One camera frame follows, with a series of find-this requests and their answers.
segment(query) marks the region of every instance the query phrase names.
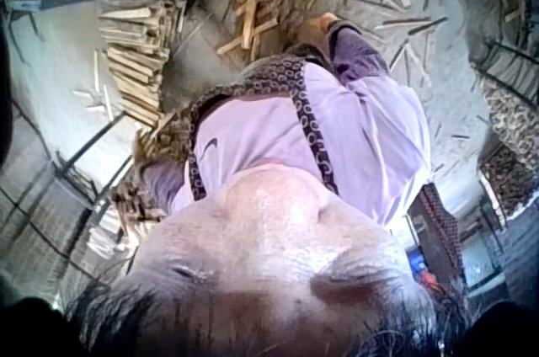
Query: brown patterned fabric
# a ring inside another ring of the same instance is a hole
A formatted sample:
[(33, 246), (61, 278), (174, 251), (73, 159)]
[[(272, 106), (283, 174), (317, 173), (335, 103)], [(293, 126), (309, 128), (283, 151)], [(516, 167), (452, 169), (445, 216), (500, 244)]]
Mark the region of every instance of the brown patterned fabric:
[(539, 166), (539, 115), (514, 94), (491, 81), (483, 84), (492, 129), (516, 159), (531, 171)]
[(192, 102), (189, 123), (189, 181), (195, 201), (206, 196), (204, 183), (195, 158), (197, 126), (205, 113), (222, 100), (238, 97), (253, 97), (271, 93), (288, 93), (297, 111), (305, 137), (312, 150), (312, 155), (322, 174), (324, 185), (338, 194), (334, 182), (334, 171), (328, 151), (323, 142), (322, 133), (312, 112), (305, 87), (306, 59), (291, 54), (274, 56), (249, 70), (241, 83), (217, 86), (201, 98)]
[(464, 279), (457, 219), (444, 208), (438, 189), (432, 183), (425, 184), (421, 188), (418, 201), (422, 203), (430, 220), (433, 222), (453, 269), (459, 277)]
[(490, 186), (487, 193), (492, 203), (499, 205), (502, 221), (517, 216), (539, 190), (539, 173), (526, 168), (505, 145), (481, 165), (481, 172)]

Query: dark hair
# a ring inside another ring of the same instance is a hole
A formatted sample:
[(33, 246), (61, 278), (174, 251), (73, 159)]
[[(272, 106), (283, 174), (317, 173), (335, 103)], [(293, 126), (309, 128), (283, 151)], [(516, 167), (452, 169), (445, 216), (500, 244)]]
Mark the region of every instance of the dark hair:
[[(212, 341), (211, 328), (193, 329), (189, 325), (189, 310), (174, 304), (175, 322), (159, 322), (156, 311), (162, 301), (153, 293), (139, 290), (115, 290), (94, 284), (67, 307), (70, 330), (77, 333), (88, 355), (121, 357), (127, 355), (156, 355), (160, 350), (178, 356), (261, 355), (279, 345), (267, 344), (264, 331), (240, 333), (227, 345), (217, 348)], [(381, 306), (381, 320), (375, 328), (367, 328), (361, 337), (350, 339), (348, 356), (434, 356), (451, 355), (457, 341), (466, 330), (466, 319), (453, 300), (435, 303), (436, 320), (432, 311), (411, 312), (402, 305), (395, 311)], [(159, 337), (147, 335), (149, 327), (159, 328)]]

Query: person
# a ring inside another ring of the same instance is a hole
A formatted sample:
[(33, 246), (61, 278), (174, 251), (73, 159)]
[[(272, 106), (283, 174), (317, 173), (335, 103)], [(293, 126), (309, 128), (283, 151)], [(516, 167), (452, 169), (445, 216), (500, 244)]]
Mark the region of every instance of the person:
[(384, 229), (430, 174), (421, 103), (353, 24), (326, 13), (306, 27), (323, 41), (190, 105), (184, 170), (136, 146), (169, 217), (126, 277), (69, 308), (86, 353), (451, 351), (465, 327), (457, 303), (414, 281)]

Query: lavender shirt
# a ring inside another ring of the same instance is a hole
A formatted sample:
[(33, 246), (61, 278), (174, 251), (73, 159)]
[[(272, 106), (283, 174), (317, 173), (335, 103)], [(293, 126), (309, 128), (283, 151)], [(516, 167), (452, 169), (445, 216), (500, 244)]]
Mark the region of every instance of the lavender shirt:
[[(307, 63), (305, 83), (334, 168), (339, 196), (379, 224), (406, 213), (430, 173), (430, 143), (415, 92), (387, 75), (385, 62), (352, 29), (334, 26), (330, 53), (340, 81)], [(290, 98), (231, 99), (201, 123), (195, 155), (208, 194), (236, 172), (274, 158), (321, 178)], [(170, 173), (147, 173), (166, 191)], [(170, 213), (193, 202), (187, 168), (162, 198)], [(178, 190), (178, 181), (183, 180)]]

